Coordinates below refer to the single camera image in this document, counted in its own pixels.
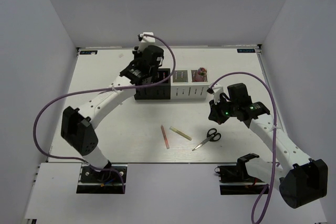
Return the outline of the pink clear tube case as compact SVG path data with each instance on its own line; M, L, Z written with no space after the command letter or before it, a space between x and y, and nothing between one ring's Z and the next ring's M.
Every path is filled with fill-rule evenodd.
M204 67L198 68L195 72L194 80L195 82L204 82L207 76L207 69Z

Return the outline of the yellow pen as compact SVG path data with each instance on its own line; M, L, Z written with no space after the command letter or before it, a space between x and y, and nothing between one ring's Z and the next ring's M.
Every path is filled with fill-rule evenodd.
M170 130L173 131L173 132L175 132L176 134L182 136L183 138L189 140L189 141L192 140L192 138L190 136L188 136L187 134L183 133L182 131L180 131L180 130L172 127L172 126L170 126Z

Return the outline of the pink pen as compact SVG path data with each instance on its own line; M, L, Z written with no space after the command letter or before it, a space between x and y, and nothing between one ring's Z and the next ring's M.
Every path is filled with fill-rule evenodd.
M170 146L169 146L169 142L168 142L168 139L167 139L167 136L166 136L166 132L165 132L165 129L164 129L164 126L161 125L161 132L162 132L162 135L163 135L163 139L164 139L164 143L165 143L165 146L166 146L166 149L170 149Z

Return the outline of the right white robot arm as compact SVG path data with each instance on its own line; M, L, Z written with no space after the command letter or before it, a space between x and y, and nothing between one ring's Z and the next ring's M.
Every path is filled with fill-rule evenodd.
M209 120L223 124L229 118L236 118L243 122L275 154L280 164L272 168L272 163L259 155L246 154L238 158L235 168L224 171L229 180L259 179L279 190L285 203L293 209L326 196L327 164L311 158L283 130L276 128L269 109L262 102L252 102L245 84L228 86L228 94L219 84L209 87L207 92L213 95L209 102Z

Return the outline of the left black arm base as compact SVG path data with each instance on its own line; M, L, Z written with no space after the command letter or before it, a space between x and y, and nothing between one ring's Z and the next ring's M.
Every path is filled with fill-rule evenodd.
M82 166L77 184L77 194L124 194L120 177L124 186L127 180L127 165L113 166L115 172L99 172L89 166Z

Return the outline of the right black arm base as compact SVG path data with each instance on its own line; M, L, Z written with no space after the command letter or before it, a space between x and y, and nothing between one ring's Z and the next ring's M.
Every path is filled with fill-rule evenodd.
M259 155L250 153L237 159L236 163L218 165L214 172L219 178L221 195L258 195L265 187L260 179L247 173L246 163Z

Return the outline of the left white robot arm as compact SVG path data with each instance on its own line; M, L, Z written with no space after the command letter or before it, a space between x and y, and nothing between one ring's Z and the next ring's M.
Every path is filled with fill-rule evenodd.
M135 86L154 81L164 58L164 50L154 45L133 54L134 59L119 73L109 91L100 92L75 109L69 106L62 114L61 137L94 166L93 176L101 182L110 178L111 165L98 147L95 129L112 110L135 95Z

